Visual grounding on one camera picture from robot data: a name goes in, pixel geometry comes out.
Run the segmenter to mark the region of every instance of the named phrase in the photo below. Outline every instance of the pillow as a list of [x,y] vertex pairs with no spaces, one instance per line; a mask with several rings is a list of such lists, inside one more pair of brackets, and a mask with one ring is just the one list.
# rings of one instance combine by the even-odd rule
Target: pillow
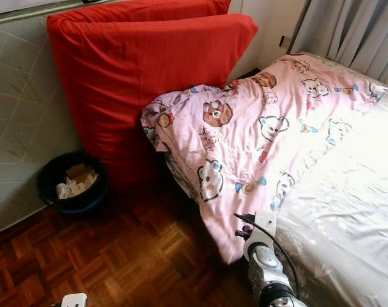
[[79,136],[108,167],[114,190],[155,178],[154,151],[139,123],[142,108],[169,91],[201,83],[222,88],[256,34],[244,15],[185,19],[224,13],[228,3],[127,1],[48,18]]

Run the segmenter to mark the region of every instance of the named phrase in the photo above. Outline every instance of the white wall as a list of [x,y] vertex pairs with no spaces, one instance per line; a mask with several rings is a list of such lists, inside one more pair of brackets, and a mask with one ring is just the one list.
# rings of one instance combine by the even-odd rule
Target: white wall
[[305,1],[275,0],[270,6],[268,20],[266,20],[267,26],[264,27],[266,33],[258,58],[260,69],[269,66],[277,58],[286,54],[287,48],[280,48],[279,42],[282,35],[292,37]]
[[269,15],[275,0],[231,0],[228,13],[243,13],[251,16],[259,31],[245,54],[232,70],[229,79],[235,79],[250,72],[258,66],[258,59],[267,35]]

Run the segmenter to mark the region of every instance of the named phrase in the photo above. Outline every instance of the wooden parquet floor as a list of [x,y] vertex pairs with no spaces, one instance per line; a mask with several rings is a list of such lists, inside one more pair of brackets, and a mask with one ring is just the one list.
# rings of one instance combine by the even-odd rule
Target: wooden parquet floor
[[255,306],[246,265],[222,263],[198,206],[163,172],[93,219],[45,209],[0,233],[0,307],[76,292],[88,307]]

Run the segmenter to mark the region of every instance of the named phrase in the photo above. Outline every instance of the bed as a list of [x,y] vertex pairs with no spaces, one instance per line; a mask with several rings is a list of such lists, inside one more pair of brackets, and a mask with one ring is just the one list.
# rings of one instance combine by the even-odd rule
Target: bed
[[383,84],[292,54],[225,90],[161,95],[141,121],[225,262],[242,255],[232,213],[273,210],[307,303],[388,306]]

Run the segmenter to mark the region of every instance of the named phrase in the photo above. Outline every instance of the black cable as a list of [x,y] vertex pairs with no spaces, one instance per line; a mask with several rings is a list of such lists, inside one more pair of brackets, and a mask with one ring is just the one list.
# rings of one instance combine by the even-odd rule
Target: black cable
[[289,263],[291,272],[293,273],[293,277],[295,278],[295,284],[296,284],[296,298],[297,298],[297,299],[300,299],[299,277],[297,276],[295,266],[294,266],[293,262],[290,260],[290,257],[289,257],[288,252],[282,247],[282,245],[279,243],[279,241],[277,241],[277,239],[276,239],[273,235],[271,235],[270,233],[268,233],[268,232],[267,232],[265,229],[263,229],[261,226],[259,226],[259,225],[256,224],[255,222],[249,220],[247,217],[241,216],[240,214],[234,213],[233,215],[236,216],[237,218],[243,220],[244,222],[246,222],[246,223],[248,223],[248,224],[251,224],[251,225],[253,225],[254,227],[257,227],[257,229],[259,229],[261,232],[263,232],[265,235],[267,235],[269,238],[271,238],[273,242],[275,242],[276,246],[281,250],[281,252],[283,253],[284,257],[286,258],[286,261]]

